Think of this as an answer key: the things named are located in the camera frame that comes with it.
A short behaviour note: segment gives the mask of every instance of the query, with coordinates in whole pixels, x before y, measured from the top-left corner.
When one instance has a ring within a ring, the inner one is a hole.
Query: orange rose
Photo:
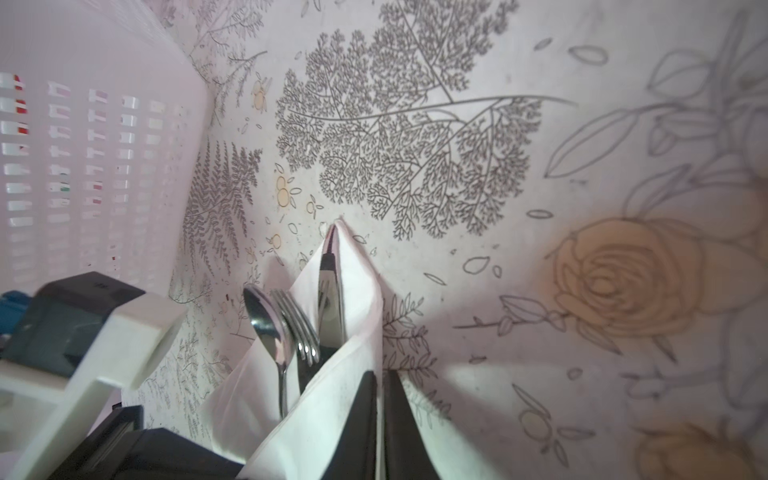
[[[643,480],[757,480],[753,454],[742,441],[719,439],[692,425],[652,432],[637,447]]]
[[[557,304],[609,336],[680,332],[702,287],[702,247],[665,222],[604,220],[566,239]]]

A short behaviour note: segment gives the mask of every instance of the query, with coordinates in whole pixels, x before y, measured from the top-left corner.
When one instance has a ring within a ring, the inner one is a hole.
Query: spoon
[[[280,418],[288,413],[286,400],[286,371],[293,359],[293,338],[283,317],[275,310],[269,297],[256,285],[247,284],[243,288],[245,308],[250,317],[250,324],[256,330],[259,340],[277,364],[277,378],[280,403]]]

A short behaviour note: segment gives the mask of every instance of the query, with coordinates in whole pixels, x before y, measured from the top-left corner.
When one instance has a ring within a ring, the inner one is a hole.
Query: floral tablecloth
[[[214,99],[147,426],[210,444],[243,284],[343,217],[443,478],[764,473],[764,2],[147,3]]]

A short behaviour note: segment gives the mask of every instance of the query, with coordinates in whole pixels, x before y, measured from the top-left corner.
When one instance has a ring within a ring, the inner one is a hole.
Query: metal fork
[[[304,360],[308,366],[318,363],[320,361],[319,337],[291,292],[274,289],[270,295],[286,319],[288,327],[293,331],[293,338],[296,339],[301,360]]]

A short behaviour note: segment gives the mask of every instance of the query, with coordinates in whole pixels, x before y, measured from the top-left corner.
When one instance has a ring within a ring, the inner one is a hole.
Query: white plastic basket
[[[167,294],[208,104],[140,0],[0,4],[0,292],[97,270]]]

